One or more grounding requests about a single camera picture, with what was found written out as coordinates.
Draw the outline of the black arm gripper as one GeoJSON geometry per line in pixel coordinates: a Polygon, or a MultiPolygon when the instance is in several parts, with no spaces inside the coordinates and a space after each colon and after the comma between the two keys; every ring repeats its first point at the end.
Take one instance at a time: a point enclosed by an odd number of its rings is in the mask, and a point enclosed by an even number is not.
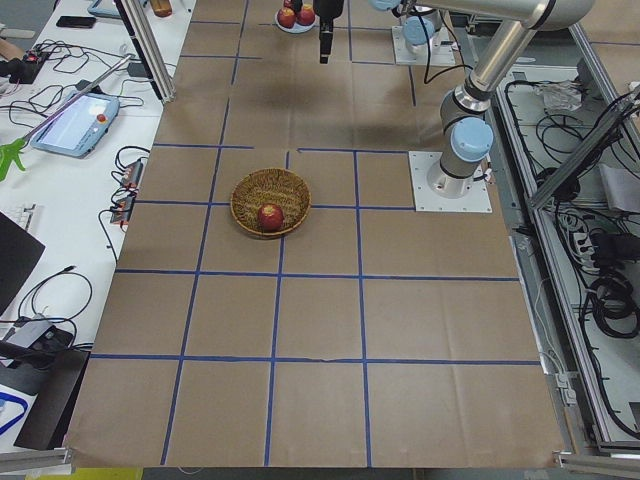
{"type": "MultiPolygon", "coordinates": [[[[292,0],[291,8],[294,12],[299,12],[302,8],[302,0],[292,0]]],[[[319,61],[321,64],[329,62],[332,44],[334,20],[339,18],[343,13],[344,0],[314,0],[313,9],[320,18],[319,24],[319,42],[320,54],[319,61]]]]}

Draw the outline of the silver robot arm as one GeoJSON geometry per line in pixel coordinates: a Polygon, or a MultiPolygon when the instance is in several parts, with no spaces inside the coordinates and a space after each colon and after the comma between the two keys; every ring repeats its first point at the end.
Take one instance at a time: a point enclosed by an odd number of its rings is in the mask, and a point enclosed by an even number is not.
{"type": "MultiPolygon", "coordinates": [[[[327,63],[332,52],[334,22],[344,10],[344,1],[283,1],[276,22],[284,30],[311,27],[319,19],[320,61],[327,63]]],[[[368,1],[375,10],[390,12],[402,19],[401,33],[411,47],[429,46],[439,31],[439,11],[432,7],[419,10],[416,1],[368,1]]]]}
{"type": "Polygon", "coordinates": [[[594,6],[590,0],[442,0],[426,7],[500,18],[502,23],[465,81],[443,99],[440,115],[445,146],[439,163],[427,174],[441,197],[465,196],[474,172],[486,158],[494,134],[483,120],[491,97],[508,70],[538,31],[557,31],[579,22],[594,6]]]}

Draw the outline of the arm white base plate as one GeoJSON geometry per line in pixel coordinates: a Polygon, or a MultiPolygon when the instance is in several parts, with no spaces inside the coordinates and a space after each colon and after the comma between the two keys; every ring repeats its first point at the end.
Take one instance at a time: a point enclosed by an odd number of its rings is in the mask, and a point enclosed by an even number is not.
{"type": "Polygon", "coordinates": [[[426,66],[429,64],[433,67],[448,67],[456,64],[453,42],[444,27],[441,27],[430,41],[431,57],[428,57],[428,49],[425,45],[413,47],[407,44],[402,30],[401,26],[391,28],[397,65],[426,66]]]}
{"type": "Polygon", "coordinates": [[[493,209],[481,167],[467,179],[456,179],[441,169],[441,155],[433,151],[408,152],[415,211],[490,214],[493,209]]]}

